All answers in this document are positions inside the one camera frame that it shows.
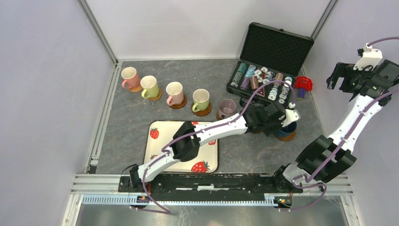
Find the dark blue mug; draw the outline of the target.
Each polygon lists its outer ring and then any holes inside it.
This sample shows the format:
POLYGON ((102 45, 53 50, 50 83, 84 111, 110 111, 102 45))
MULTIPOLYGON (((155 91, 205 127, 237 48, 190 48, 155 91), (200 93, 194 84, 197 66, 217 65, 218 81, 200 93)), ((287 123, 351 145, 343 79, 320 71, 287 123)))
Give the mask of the dark blue mug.
POLYGON ((288 136, 290 133, 296 131, 296 128, 297 128, 297 123, 293 122, 288 126, 282 127, 280 130, 276 131, 274 135, 277 135, 279 137, 285 137, 288 136))

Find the all in triangle button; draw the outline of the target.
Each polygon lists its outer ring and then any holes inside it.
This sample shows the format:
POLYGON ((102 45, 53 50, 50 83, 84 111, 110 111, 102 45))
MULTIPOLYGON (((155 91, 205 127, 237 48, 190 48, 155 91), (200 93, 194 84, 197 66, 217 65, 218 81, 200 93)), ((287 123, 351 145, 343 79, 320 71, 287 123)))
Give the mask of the all in triangle button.
POLYGON ((257 88, 253 90, 254 93, 256 93, 256 95, 261 96, 261 97, 265 97, 265 89, 263 88, 257 88))

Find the small light wooden coaster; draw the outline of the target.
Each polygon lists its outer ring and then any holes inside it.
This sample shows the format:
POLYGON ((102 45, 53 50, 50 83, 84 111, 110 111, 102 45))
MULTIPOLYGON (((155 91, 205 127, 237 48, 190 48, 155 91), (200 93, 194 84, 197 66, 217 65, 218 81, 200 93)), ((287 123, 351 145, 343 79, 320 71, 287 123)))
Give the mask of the small light wooden coaster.
POLYGON ((158 94, 156 97, 150 97, 149 100, 156 101, 162 97, 162 89, 159 89, 158 94))

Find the light blue chip stack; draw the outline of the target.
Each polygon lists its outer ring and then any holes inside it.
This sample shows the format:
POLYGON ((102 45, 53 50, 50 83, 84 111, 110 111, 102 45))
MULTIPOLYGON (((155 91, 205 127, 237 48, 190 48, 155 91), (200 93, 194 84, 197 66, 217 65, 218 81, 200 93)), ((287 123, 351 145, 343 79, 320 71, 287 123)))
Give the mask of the light blue chip stack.
POLYGON ((245 73, 245 78, 250 78, 254 75, 254 72, 256 70, 256 66, 255 65, 249 65, 246 73, 245 73))

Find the brown poker chip stack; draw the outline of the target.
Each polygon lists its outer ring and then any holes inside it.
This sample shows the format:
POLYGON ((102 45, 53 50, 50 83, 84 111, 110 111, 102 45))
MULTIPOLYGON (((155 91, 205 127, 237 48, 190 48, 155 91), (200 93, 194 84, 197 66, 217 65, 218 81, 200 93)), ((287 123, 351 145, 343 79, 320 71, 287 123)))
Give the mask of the brown poker chip stack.
POLYGON ((250 78, 250 86, 252 90, 256 90, 259 88, 259 82, 258 82, 258 76, 257 75, 253 75, 250 78))

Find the dark wooden coaster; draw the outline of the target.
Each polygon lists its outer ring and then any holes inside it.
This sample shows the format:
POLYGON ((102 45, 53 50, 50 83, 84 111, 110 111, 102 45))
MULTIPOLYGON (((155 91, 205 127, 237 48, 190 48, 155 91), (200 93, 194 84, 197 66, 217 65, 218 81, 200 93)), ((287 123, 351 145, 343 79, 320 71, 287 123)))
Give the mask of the dark wooden coaster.
POLYGON ((172 109, 181 109, 187 104, 187 96, 184 94, 183 101, 180 104, 170 105, 169 107, 172 109))
POLYGON ((209 103, 207 108, 205 110, 203 110, 203 111, 194 112, 193 111, 193 107, 194 107, 194 102, 191 104, 192 112, 193 112, 194 115, 199 116, 199 117, 207 116, 212 111, 212 104, 211 103, 209 103))
POLYGON ((227 119, 227 118, 230 118, 230 117, 232 117, 232 116, 234 116, 236 113, 223 113, 223 112, 221 112, 221 111, 218 111, 217 113, 216 113, 216 119, 219 121, 219 120, 224 120, 224 119, 227 119))
POLYGON ((280 141, 287 142, 287 141, 291 141, 291 140, 293 140, 295 138, 296 132, 294 131, 294 132, 290 133, 288 136, 285 136, 285 137, 279 137, 277 135, 274 135, 274 136, 280 141))

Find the light cork coaster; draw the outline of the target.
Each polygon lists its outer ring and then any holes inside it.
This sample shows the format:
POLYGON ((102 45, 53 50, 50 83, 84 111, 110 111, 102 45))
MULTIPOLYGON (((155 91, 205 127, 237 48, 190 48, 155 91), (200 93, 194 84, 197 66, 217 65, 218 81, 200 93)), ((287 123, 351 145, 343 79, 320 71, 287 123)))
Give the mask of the light cork coaster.
POLYGON ((136 92, 141 91, 142 89, 143 89, 142 86, 137 86, 137 87, 135 87, 135 88, 129 88, 128 90, 129 90, 130 92, 136 93, 136 92))

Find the purple mug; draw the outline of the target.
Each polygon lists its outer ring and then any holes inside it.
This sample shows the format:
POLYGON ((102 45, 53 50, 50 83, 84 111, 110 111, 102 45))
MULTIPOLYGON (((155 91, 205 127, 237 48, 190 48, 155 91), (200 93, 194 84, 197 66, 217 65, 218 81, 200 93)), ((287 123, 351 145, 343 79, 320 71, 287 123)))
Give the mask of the purple mug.
POLYGON ((219 102, 218 111, 223 113, 236 113, 237 107, 237 103, 233 99, 225 98, 219 102))

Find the black poker chip case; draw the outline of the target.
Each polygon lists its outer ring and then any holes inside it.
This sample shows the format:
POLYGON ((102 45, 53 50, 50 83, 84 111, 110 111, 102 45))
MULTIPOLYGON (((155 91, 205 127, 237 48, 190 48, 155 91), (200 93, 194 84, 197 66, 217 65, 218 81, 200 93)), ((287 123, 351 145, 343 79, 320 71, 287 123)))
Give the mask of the black poker chip case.
POLYGON ((249 65, 256 66, 254 75, 258 76, 259 86, 272 81, 275 77, 295 83, 313 44, 314 39, 311 37, 260 23, 251 23, 248 26, 237 66, 226 84, 226 90, 240 97, 239 104, 242 107, 246 105, 253 94, 253 90, 250 84, 247 90, 241 90, 240 85, 249 65), (233 87, 230 83, 241 62, 246 63, 247 68, 239 81, 238 87, 233 87))

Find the pale pink mug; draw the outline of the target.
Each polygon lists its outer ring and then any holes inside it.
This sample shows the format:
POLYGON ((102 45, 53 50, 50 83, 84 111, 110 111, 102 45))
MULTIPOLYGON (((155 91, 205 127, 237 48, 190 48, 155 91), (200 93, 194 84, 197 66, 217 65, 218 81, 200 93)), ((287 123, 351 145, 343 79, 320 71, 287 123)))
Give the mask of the pale pink mug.
POLYGON ((183 86, 181 83, 174 81, 166 86, 168 98, 166 103, 168 106, 179 105, 184 100, 183 86))

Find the strawberry pattern tray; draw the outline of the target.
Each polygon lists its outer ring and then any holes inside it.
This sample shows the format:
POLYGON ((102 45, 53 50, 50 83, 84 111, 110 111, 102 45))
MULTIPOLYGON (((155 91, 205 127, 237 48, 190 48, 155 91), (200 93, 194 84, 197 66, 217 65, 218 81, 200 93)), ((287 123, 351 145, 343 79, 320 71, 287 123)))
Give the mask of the strawberry pattern tray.
MULTIPOLYGON (((161 153, 161 148, 169 143, 183 121, 155 121, 150 125, 147 137, 144 163, 148 163, 161 153)), ((165 170, 173 173, 213 173, 219 168, 219 141, 211 140, 200 147, 196 158, 176 163, 165 170)))

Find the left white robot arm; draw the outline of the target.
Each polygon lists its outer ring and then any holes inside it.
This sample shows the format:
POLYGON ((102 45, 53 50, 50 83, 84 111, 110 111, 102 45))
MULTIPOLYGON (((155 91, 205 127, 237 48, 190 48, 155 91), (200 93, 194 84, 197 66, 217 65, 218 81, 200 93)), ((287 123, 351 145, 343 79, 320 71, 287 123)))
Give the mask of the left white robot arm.
POLYGON ((283 126, 286 109, 280 103, 267 106, 246 106, 229 118, 208 124, 192 125, 184 122, 173 139, 165 144, 160 154, 146 164, 134 164, 129 171, 130 186, 137 192, 144 191, 166 168, 197 157, 201 146, 211 140, 250 132, 274 133, 283 126))

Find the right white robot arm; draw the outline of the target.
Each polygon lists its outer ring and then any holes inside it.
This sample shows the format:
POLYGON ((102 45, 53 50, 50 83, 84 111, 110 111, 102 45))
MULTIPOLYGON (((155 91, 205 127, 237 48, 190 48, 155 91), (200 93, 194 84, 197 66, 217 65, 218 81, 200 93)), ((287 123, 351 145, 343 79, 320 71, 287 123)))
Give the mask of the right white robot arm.
POLYGON ((377 66, 337 63, 326 80, 328 89, 334 89, 339 78, 343 78, 339 89, 352 94, 345 118, 334 132, 319 136, 305 147, 295 164, 287 165, 282 174, 272 178, 275 191, 284 192, 291 183, 327 183, 355 163, 352 152, 358 136, 390 102, 393 92, 389 89, 399 83, 399 66, 387 59, 377 66))

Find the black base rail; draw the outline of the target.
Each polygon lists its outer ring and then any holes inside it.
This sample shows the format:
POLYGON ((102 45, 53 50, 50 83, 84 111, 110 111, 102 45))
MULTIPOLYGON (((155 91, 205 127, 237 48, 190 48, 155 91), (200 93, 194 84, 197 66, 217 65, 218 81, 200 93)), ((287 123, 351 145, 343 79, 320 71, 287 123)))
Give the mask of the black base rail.
POLYGON ((264 194, 302 193, 281 174, 159 174, 146 183, 161 201, 262 201, 264 194))

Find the green poker chip stack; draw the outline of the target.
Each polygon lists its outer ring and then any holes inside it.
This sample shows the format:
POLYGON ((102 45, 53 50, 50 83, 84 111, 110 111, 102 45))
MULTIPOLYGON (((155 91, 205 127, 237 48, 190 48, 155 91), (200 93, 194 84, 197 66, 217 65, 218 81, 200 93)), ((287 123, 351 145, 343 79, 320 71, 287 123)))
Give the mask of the green poker chip stack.
POLYGON ((238 66, 237 71, 235 72, 235 75, 230 83, 231 86, 233 87, 238 87, 239 81, 241 80, 241 77, 243 76, 245 70, 247 68, 247 64, 244 62, 241 62, 238 66))

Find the light green mug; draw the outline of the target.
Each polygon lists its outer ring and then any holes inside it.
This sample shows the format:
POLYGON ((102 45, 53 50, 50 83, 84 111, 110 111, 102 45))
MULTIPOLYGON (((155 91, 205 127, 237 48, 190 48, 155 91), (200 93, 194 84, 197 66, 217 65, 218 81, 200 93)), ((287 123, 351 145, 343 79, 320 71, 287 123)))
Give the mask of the light green mug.
POLYGON ((209 105, 210 94, 206 89, 197 89, 193 95, 193 112, 204 111, 209 105))

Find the yellow mug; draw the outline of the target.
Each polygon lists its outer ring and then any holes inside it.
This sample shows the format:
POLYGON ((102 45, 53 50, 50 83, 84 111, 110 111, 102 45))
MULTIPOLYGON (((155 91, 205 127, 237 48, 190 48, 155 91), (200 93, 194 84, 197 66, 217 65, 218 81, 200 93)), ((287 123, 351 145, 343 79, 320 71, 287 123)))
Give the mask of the yellow mug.
POLYGON ((159 91, 157 79, 152 76, 144 76, 141 79, 140 85, 143 87, 143 91, 141 93, 142 98, 149 99, 150 97, 156 97, 159 91))

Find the purple poker chip stack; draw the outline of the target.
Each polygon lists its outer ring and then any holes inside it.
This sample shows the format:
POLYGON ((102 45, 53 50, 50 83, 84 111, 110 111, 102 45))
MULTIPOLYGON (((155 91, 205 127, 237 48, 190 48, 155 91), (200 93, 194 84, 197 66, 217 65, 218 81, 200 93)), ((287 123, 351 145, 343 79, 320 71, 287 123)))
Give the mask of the purple poker chip stack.
POLYGON ((250 84, 250 78, 249 77, 244 77, 241 85, 240 85, 240 89, 241 90, 247 90, 248 86, 250 84))

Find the red and purple toy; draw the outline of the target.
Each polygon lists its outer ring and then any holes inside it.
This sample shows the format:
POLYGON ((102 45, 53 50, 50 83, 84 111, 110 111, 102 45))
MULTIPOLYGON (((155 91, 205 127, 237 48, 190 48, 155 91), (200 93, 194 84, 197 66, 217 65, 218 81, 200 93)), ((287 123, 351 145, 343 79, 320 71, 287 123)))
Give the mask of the red and purple toy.
POLYGON ((299 76, 296 78, 294 87, 298 89, 297 97, 304 99, 306 92, 312 91, 313 83, 310 78, 306 76, 299 76))

